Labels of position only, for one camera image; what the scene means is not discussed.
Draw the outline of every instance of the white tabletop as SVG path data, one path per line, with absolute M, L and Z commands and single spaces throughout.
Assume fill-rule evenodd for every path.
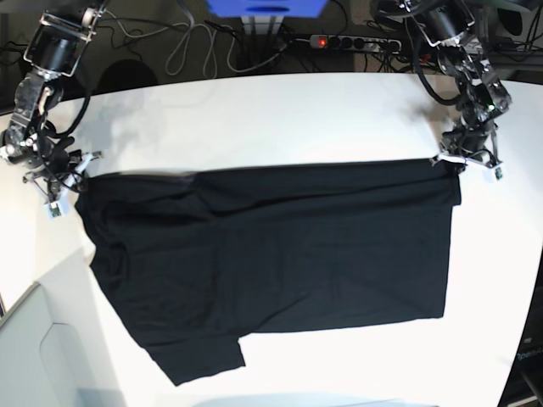
M 447 78 L 436 80 L 442 92 L 451 89 Z M 9 306 L 33 279 L 40 281 L 54 320 L 80 333 L 93 386 L 108 405 L 169 407 L 219 395 L 319 392 L 494 407 L 543 244 L 543 88 L 507 83 L 507 89 L 514 105 L 498 120 L 506 177 L 487 184 L 478 170 L 461 175 L 442 319 L 249 335 L 240 341 L 246 368 L 173 387 L 132 341 L 85 266 L 93 247 L 77 215 L 47 220 L 39 197 L 20 183 L 22 169 L 6 165 L 0 169 L 0 291 Z M 52 121 L 64 128 L 80 105 L 62 103 Z M 411 75 L 274 75 L 95 97 L 76 137 L 77 147 L 104 151 L 92 175 L 415 159 L 436 154 L 445 115 Z M 0 127 L 7 122 L 0 118 Z

